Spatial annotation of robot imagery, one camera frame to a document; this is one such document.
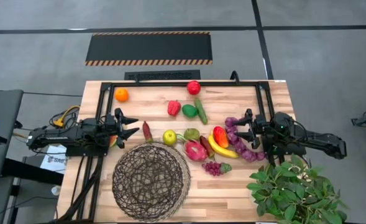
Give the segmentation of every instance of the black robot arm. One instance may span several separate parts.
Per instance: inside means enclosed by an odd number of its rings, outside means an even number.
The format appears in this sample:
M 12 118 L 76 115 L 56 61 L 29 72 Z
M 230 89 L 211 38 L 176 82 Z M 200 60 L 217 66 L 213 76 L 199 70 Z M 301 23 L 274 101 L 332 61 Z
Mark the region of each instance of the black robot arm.
M 49 144 L 62 144 L 67 148 L 67 156 L 103 156 L 107 153 L 110 137 L 117 136 L 117 145 L 124 148 L 123 140 L 127 140 L 139 128 L 124 130 L 123 124 L 138 121 L 127 118 L 120 108 L 115 109 L 115 117 L 107 114 L 105 121 L 86 118 L 70 128 L 43 129 L 37 128 L 29 133 L 27 146 L 31 150 Z
M 251 109 L 247 109 L 245 116 L 236 121 L 235 125 L 245 126 L 249 124 L 246 133 L 235 133 L 236 136 L 252 143 L 256 149 L 260 145 L 260 135 L 263 150 L 271 164 L 274 163 L 274 155 L 278 156 L 280 162 L 284 161 L 284 154 L 306 154 L 304 147 L 310 147 L 325 152 L 328 156 L 336 159 L 343 159 L 347 156 L 345 142 L 334 134 L 316 133 L 308 131 L 291 116 L 278 112 L 267 122 L 263 115 L 256 115 L 254 121 Z

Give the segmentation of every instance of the yellow apple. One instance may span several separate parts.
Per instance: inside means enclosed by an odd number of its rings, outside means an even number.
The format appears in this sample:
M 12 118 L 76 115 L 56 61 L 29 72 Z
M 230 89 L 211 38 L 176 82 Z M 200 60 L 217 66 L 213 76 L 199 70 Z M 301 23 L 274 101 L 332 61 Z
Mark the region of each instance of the yellow apple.
M 174 130 L 165 131 L 163 134 L 163 142 L 168 146 L 176 144 L 177 142 L 176 132 L 174 132 Z

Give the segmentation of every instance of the round basket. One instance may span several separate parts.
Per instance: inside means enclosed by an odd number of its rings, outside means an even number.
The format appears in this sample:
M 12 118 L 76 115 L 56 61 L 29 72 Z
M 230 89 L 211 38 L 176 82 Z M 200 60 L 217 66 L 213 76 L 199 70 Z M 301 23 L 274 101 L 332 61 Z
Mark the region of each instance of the round basket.
M 142 222 L 173 215 L 190 189 L 184 157 L 161 142 L 144 143 L 127 151 L 115 166 L 112 192 L 119 208 Z

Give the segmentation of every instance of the artificial plant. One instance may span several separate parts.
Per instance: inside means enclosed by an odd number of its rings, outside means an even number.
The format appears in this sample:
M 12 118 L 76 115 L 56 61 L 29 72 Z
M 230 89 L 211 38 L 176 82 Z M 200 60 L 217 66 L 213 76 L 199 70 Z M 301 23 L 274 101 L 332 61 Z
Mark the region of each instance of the artificial plant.
M 335 192 L 331 181 L 319 176 L 319 171 L 306 167 L 295 155 L 280 166 L 261 167 L 250 176 L 256 183 L 247 186 L 258 215 L 270 213 L 282 224 L 342 223 L 347 216 L 337 206 L 347 206 L 340 200 L 340 190 Z

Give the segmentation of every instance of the cucumber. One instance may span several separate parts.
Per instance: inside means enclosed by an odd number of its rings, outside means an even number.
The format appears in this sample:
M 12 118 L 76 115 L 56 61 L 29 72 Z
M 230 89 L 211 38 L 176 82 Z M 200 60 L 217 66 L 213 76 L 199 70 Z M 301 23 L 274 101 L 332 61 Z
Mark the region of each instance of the cucumber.
M 193 118 L 196 116 L 196 108 L 193 105 L 184 105 L 181 109 L 183 111 L 183 114 L 189 118 Z
M 196 109 L 198 110 L 198 116 L 199 116 L 199 118 L 201 118 L 202 123 L 207 124 L 208 118 L 206 117 L 205 110 L 203 110 L 201 100 L 199 100 L 198 98 L 195 98 L 194 104 L 195 104 Z

